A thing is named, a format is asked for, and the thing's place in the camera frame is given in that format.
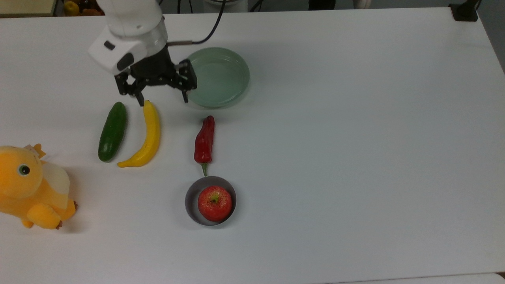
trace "red apple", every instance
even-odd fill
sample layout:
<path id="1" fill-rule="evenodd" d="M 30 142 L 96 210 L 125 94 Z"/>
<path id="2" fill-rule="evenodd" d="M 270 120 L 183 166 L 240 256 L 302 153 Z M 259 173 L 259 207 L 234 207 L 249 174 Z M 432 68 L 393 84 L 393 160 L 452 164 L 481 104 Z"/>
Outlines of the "red apple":
<path id="1" fill-rule="evenodd" d="M 231 195 L 222 187 L 205 188 L 198 196 L 198 210 L 205 219 L 219 222 L 230 215 Z"/>

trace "red pepper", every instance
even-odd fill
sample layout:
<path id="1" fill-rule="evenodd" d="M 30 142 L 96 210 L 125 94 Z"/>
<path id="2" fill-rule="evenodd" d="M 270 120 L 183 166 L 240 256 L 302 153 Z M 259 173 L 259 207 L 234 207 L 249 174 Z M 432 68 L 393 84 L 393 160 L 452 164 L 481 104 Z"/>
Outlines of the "red pepper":
<path id="1" fill-rule="evenodd" d="M 214 117 L 204 119 L 204 124 L 194 143 L 194 160 L 201 164 L 204 176 L 207 176 L 207 165 L 212 162 L 212 145 L 214 144 Z"/>

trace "cable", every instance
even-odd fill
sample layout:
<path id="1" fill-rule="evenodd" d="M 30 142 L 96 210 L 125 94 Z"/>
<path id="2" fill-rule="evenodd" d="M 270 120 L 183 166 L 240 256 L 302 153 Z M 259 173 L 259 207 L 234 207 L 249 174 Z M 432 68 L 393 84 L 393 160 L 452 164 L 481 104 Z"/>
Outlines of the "cable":
<path id="1" fill-rule="evenodd" d="M 212 28 L 211 33 L 209 33 L 209 35 L 206 38 L 204 38 L 203 40 L 200 40 L 200 41 L 192 41 L 192 40 L 172 41 L 172 42 L 168 42 L 167 46 L 202 44 L 202 43 L 206 42 L 207 40 L 209 40 L 209 38 L 211 38 L 211 36 L 214 34 L 214 32 L 216 31 L 216 29 L 218 27 L 219 21 L 221 20 L 221 16 L 223 15 L 223 12 L 224 12 L 225 5 L 226 5 L 226 0 L 223 0 L 223 4 L 221 5 L 221 10 L 219 11 L 218 19 L 216 20 L 216 23 L 214 24 L 214 27 Z"/>
<path id="2" fill-rule="evenodd" d="M 221 16 L 223 15 L 225 5 L 226 5 L 226 0 L 223 0 L 223 4 L 221 5 L 221 10 L 219 11 L 218 19 L 216 20 L 216 23 L 214 24 L 214 27 L 212 28 L 211 33 L 209 33 L 209 35 L 206 38 L 204 38 L 203 40 L 193 42 L 193 44 L 201 44 L 201 43 L 204 43 L 207 40 L 209 40 L 209 38 L 211 38 L 211 36 L 214 34 L 214 32 L 216 31 L 216 29 L 218 27 L 219 21 L 221 20 Z"/>
<path id="3" fill-rule="evenodd" d="M 258 0 L 258 2 L 256 2 L 256 4 L 254 4 L 254 6 L 251 8 L 251 10 L 249 10 L 249 12 L 254 12 L 254 10 L 256 10 L 256 8 L 261 4 L 263 3 L 263 0 Z"/>

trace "yellow banana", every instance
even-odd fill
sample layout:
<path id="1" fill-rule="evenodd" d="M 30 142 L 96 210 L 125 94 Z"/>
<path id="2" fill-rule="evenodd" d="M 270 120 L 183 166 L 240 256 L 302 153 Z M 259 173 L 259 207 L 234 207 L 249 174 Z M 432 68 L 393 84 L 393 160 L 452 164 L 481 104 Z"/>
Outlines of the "yellow banana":
<path id="1" fill-rule="evenodd" d="M 130 159 L 119 162 L 118 166 L 120 168 L 141 167 L 147 164 L 155 156 L 160 146 L 161 127 L 158 112 L 150 101 L 145 101 L 143 108 L 147 130 L 144 145 Z"/>

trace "pepper stem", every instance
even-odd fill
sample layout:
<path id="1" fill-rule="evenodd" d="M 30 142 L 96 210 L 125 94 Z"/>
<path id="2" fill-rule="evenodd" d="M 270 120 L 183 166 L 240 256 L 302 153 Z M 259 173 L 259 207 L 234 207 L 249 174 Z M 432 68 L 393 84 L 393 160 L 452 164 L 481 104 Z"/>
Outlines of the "pepper stem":
<path id="1" fill-rule="evenodd" d="M 201 169 L 204 170 L 204 176 L 207 176 L 207 165 L 208 163 L 201 163 Z"/>

